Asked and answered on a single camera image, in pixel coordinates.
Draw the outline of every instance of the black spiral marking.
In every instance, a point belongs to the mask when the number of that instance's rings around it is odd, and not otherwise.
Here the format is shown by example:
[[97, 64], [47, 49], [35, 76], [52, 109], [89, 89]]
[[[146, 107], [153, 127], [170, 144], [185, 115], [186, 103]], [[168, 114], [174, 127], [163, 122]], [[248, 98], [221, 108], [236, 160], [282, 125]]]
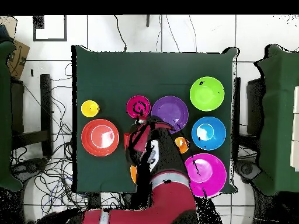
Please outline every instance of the black spiral marking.
[[147, 109], [147, 105], [146, 105], [144, 102], [140, 101], [140, 100], [139, 100], [138, 102], [135, 102], [135, 103], [133, 104], [133, 112], [135, 112], [136, 114], [142, 114], [142, 113], [143, 113], [143, 110], [140, 109], [140, 107], [138, 108], [140, 111], [136, 111], [136, 109], [135, 109], [137, 103], [142, 104], [142, 105], [144, 106], [144, 110]]
[[[184, 137], [184, 139], [187, 140], [187, 139], [185, 138], [185, 135], [184, 135], [184, 133], [183, 133], [183, 131], [182, 131], [180, 125], [179, 125], [178, 123], [176, 123], [175, 120], [173, 120], [173, 122], [180, 128], [179, 132], [182, 134], [182, 136]], [[191, 151], [191, 157], [192, 157], [192, 159], [193, 159], [192, 161], [193, 161], [193, 164], [195, 165], [197, 174], [201, 177], [201, 175], [200, 175], [200, 173], [199, 173], [199, 170], [198, 170], [198, 168], [197, 168], [197, 165], [196, 165], [196, 163], [195, 163], [195, 159], [194, 159], [194, 156], [193, 156], [193, 152], [192, 152], [192, 150], [191, 150], [191, 146], [190, 146], [190, 151]], [[203, 193], [204, 193], [204, 197], [207, 198], [207, 193], [206, 193], [204, 187], [203, 187]]]

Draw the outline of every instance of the small yellow bowl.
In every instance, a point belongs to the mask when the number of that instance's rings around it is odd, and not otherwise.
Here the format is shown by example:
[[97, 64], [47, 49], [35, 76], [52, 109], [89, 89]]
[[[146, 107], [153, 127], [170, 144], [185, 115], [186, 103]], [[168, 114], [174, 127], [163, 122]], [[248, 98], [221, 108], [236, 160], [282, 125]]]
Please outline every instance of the small yellow bowl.
[[175, 139], [175, 144], [182, 154], [187, 152], [187, 150], [189, 149], [189, 141], [182, 136]]
[[99, 105], [93, 100], [87, 100], [81, 106], [82, 114], [88, 118], [92, 118], [95, 115], [97, 115], [99, 110], [100, 110]]

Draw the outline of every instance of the orange cup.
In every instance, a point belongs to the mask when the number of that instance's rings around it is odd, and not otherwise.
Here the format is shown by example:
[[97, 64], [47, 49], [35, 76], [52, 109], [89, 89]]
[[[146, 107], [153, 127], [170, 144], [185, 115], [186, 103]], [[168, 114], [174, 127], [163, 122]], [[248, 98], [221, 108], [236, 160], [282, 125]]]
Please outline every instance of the orange cup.
[[182, 136], [175, 139], [175, 144], [179, 148], [180, 153], [185, 153], [189, 149], [189, 141]]

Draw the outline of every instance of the plate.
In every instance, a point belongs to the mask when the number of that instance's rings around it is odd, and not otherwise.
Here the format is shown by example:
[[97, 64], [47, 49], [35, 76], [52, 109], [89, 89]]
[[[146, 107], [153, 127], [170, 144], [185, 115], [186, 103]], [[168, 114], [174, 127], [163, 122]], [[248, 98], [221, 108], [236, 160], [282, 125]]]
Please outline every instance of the plate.
[[81, 106], [82, 114], [88, 118], [92, 118], [95, 115], [97, 115], [99, 110], [100, 110], [99, 105], [97, 104], [97, 102], [95, 102], [93, 100], [87, 100], [87, 101], [83, 102], [83, 104]]
[[165, 96], [155, 102], [152, 107], [152, 116], [161, 118], [175, 129], [171, 134], [183, 129], [188, 122], [188, 108], [178, 97]]
[[97, 119], [84, 127], [81, 141], [85, 150], [91, 155], [107, 156], [117, 148], [119, 132], [110, 121]]
[[199, 153], [185, 161], [190, 177], [190, 188], [197, 197], [210, 197], [220, 192], [227, 172], [222, 161], [208, 153]]
[[151, 103], [146, 97], [142, 95], [135, 95], [127, 102], [127, 112], [131, 118], [139, 117], [144, 120], [151, 112]]
[[201, 111], [212, 111], [224, 100], [224, 88], [216, 78], [205, 76], [192, 84], [190, 89], [192, 104]]
[[205, 151], [219, 148], [225, 141], [224, 124], [215, 117], [203, 117], [192, 127], [191, 136], [197, 147]]

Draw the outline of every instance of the purple plate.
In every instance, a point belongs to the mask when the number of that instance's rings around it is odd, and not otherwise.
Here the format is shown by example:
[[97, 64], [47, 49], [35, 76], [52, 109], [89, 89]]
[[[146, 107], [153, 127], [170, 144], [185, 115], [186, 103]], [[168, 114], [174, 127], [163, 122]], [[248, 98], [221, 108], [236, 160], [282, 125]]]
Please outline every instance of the purple plate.
[[170, 131], [173, 134], [185, 127], [189, 113], [186, 104], [180, 98], [165, 96], [157, 100], [153, 105], [152, 116], [157, 116], [173, 126], [175, 131]]

